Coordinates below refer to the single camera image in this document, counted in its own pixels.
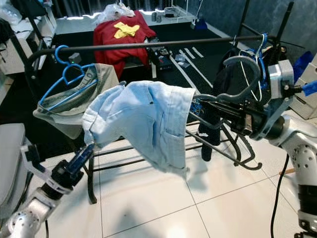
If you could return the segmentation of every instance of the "floor tile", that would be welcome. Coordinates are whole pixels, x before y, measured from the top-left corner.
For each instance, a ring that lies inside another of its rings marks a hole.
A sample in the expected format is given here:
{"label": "floor tile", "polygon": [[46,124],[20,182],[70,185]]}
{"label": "floor tile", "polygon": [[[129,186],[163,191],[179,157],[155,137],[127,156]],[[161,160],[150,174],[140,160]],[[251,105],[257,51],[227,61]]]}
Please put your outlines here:
{"label": "floor tile", "polygon": [[[282,171],[286,159],[286,152],[278,147],[272,146],[265,139],[254,141],[249,139],[254,152],[255,160],[263,164],[262,170],[267,176],[275,176]],[[288,163],[287,169],[293,168],[291,162]]]}
{"label": "floor tile", "polygon": [[[222,148],[222,151],[234,156],[233,148]],[[241,147],[242,160],[248,157],[247,151]],[[233,166],[233,162],[220,153],[213,151],[211,161],[204,162],[200,149],[186,152],[190,168],[190,178],[187,181],[196,203],[239,189],[249,184],[266,179],[262,170],[249,171],[241,166]],[[255,167],[254,161],[248,166]]]}
{"label": "floor tile", "polygon": [[[278,184],[279,175],[271,178],[275,186]],[[287,174],[284,176],[280,188],[280,193],[283,194],[288,203],[297,212],[300,209],[298,200],[298,184],[295,173]]]}
{"label": "floor tile", "polygon": [[147,162],[101,171],[100,176],[104,237],[194,204],[183,178]]}
{"label": "floor tile", "polygon": [[195,206],[110,236],[110,238],[208,238]]}
{"label": "floor tile", "polygon": [[[50,238],[102,238],[101,202],[99,173],[94,175],[94,189],[97,204],[90,204],[87,193],[87,175],[76,185],[74,191],[65,195],[56,210],[48,218]],[[33,177],[29,192],[42,186],[36,176]],[[45,224],[42,224],[37,238],[46,235]]]}
{"label": "floor tile", "polygon": [[[266,179],[198,204],[211,237],[268,238],[276,187]],[[275,237],[294,237],[300,231],[297,214],[280,196],[274,223]]]}

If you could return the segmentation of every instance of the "white plastic bag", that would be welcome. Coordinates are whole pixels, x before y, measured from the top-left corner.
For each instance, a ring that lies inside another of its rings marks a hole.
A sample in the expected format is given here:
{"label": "white plastic bag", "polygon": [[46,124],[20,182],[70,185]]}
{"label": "white plastic bag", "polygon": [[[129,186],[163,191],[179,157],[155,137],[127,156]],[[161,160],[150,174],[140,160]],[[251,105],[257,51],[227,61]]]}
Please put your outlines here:
{"label": "white plastic bag", "polygon": [[17,25],[22,20],[20,12],[8,4],[1,6],[0,17],[10,25]]}
{"label": "white plastic bag", "polygon": [[7,2],[7,0],[0,0],[0,6],[2,7],[3,5],[5,5]]}
{"label": "white plastic bag", "polygon": [[94,21],[95,25],[106,21],[115,21],[122,16],[135,16],[134,11],[131,10],[129,7],[126,7],[123,3],[120,5],[114,3],[109,4],[105,7],[104,11],[98,16],[97,20]]}

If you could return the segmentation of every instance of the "black cable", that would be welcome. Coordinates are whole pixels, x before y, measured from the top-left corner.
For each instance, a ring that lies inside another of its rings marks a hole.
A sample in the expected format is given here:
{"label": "black cable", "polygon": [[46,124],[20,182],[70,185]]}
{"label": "black cable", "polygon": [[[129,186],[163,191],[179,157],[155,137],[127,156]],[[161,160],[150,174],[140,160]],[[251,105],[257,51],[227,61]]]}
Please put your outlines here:
{"label": "black cable", "polygon": [[49,223],[45,220],[46,238],[49,238]]}
{"label": "black cable", "polygon": [[284,168],[281,172],[281,175],[278,179],[278,184],[277,184],[277,188],[276,188],[276,195],[275,195],[275,203],[274,203],[274,208],[273,208],[273,213],[272,213],[272,219],[271,219],[271,238],[274,238],[274,231],[273,231],[273,227],[274,227],[274,218],[275,218],[275,213],[276,213],[276,209],[277,209],[277,203],[278,203],[278,195],[279,195],[279,189],[281,187],[282,184],[282,179],[283,176],[285,174],[286,168],[287,168],[287,164],[289,161],[289,155],[286,155],[286,160],[285,160],[285,164],[284,164]]}
{"label": "black cable", "polygon": [[21,197],[20,197],[20,199],[19,199],[19,201],[18,201],[18,203],[17,203],[17,205],[16,205],[16,207],[15,207],[13,212],[16,212],[19,209],[20,205],[25,201],[26,195],[27,195],[27,191],[29,189],[29,186],[30,186],[32,178],[33,178],[33,173],[28,172],[22,195],[21,195]]}

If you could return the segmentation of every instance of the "jeans pocket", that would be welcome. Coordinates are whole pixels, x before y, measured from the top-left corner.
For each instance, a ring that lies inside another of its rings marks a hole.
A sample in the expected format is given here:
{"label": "jeans pocket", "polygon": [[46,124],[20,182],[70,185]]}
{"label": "jeans pocket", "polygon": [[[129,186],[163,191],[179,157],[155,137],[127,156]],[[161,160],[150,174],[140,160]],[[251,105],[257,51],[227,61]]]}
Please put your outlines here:
{"label": "jeans pocket", "polygon": [[160,143],[166,155],[166,162],[178,169],[186,167],[185,163],[185,140],[183,136],[175,136],[168,132],[163,132]]}

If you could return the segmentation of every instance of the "blue plastic hanger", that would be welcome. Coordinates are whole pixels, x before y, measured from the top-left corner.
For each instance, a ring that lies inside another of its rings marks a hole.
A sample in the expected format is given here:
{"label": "blue plastic hanger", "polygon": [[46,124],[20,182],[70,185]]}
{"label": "blue plastic hanger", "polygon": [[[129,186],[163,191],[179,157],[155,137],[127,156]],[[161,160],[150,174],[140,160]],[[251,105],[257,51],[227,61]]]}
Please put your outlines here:
{"label": "blue plastic hanger", "polygon": [[[66,61],[62,61],[59,57],[58,57],[58,51],[61,49],[61,48],[68,48],[68,46],[66,45],[61,45],[59,47],[57,47],[57,49],[55,50],[55,58],[56,58],[56,61],[61,63],[61,64],[65,64],[67,65],[65,67],[65,69],[63,70],[63,74],[62,74],[62,77],[56,81],[49,89],[48,91],[44,94],[44,96],[41,98],[40,100],[40,105],[43,105],[43,101],[44,99],[48,96],[48,94],[50,94],[50,92],[61,82],[61,81],[64,81],[65,84],[68,86],[76,81],[78,81],[79,79],[82,79],[84,76],[85,76],[85,72],[84,72],[84,69],[88,68],[88,67],[91,67],[91,66],[94,66],[93,63],[91,64],[87,64],[85,66],[80,66],[79,64],[77,63],[69,63],[69,62],[66,62]],[[80,71],[81,71],[81,75],[77,76],[76,78],[72,79],[72,80],[67,80],[66,78],[66,72],[69,68],[71,67],[76,67],[78,68]],[[85,91],[87,88],[89,88],[90,86],[96,84],[98,81],[98,79],[95,79],[93,82],[91,82],[90,84],[86,85],[85,87],[83,87],[82,89],[78,90],[77,92],[73,93],[72,95],[70,95],[69,97],[63,99],[62,101],[60,101],[59,103],[55,104],[54,106],[48,108],[48,110],[52,110],[54,109],[55,107],[63,104],[64,102],[68,101],[69,99],[72,99],[73,97],[77,96],[78,94],[82,93],[83,91]]]}

